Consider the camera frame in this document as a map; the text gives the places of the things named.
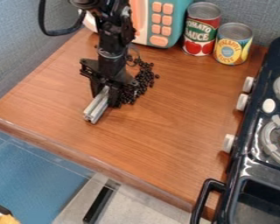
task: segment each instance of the black strap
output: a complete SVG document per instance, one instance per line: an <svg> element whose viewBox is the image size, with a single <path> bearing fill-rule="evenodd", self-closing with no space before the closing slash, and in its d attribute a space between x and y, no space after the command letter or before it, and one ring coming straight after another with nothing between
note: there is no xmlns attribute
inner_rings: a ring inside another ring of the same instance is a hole
<svg viewBox="0 0 280 224"><path fill-rule="evenodd" d="M48 31L46 29L45 15L46 15L46 0L40 0L39 7L38 7L38 24L40 30L47 36L60 36L60 35L66 35L78 31L82 26L83 20L86 16L86 11L85 10L82 11L80 17L72 27L67 29L57 30L57 31Z"/></svg>

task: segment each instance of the red can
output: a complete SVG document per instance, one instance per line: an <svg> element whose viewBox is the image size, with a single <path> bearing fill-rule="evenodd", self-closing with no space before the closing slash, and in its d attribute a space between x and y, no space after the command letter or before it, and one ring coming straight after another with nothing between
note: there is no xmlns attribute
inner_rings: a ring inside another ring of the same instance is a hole
<svg viewBox="0 0 280 224"><path fill-rule="evenodd" d="M191 4L185 23L184 51L195 56L211 54L220 21L221 10L217 5L206 2Z"/></svg>

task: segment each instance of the stove knob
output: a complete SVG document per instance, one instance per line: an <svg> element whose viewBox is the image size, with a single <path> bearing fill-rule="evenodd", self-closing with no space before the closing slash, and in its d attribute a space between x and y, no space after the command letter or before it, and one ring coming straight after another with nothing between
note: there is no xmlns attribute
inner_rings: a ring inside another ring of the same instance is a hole
<svg viewBox="0 0 280 224"><path fill-rule="evenodd" d="M229 134L225 135L224 142L223 142L223 150L226 153L228 153L228 154L230 153L230 151L233 148L234 141L235 141L234 135L229 135Z"/></svg>
<svg viewBox="0 0 280 224"><path fill-rule="evenodd" d="M271 114L275 110L276 107L277 107L277 104L272 99L267 99L262 104L262 110L266 114Z"/></svg>
<svg viewBox="0 0 280 224"><path fill-rule="evenodd" d="M239 100L236 104L236 109L240 111L244 111L247 106L249 96L247 94L240 94Z"/></svg>
<svg viewBox="0 0 280 224"><path fill-rule="evenodd" d="M253 87L253 84L255 82L255 78L253 77L247 77L245 82L244 82L244 86L243 86L243 92L244 93L250 93L251 89Z"/></svg>

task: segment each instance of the blue surface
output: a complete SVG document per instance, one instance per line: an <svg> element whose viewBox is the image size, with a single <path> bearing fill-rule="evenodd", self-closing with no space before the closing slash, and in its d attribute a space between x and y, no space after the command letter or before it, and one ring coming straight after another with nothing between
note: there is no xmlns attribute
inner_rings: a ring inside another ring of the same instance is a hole
<svg viewBox="0 0 280 224"><path fill-rule="evenodd" d="M21 223L52 223L94 173L0 132L0 205Z"/></svg>

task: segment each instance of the toy microwave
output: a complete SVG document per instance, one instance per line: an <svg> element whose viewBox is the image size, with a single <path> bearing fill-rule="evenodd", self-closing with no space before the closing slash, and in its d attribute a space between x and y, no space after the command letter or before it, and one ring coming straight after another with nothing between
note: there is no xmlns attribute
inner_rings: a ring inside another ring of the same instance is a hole
<svg viewBox="0 0 280 224"><path fill-rule="evenodd" d="M129 0L133 25L136 28L134 43L168 48L174 46L184 31L186 9L193 0ZM84 25L97 32L95 18L88 13Z"/></svg>

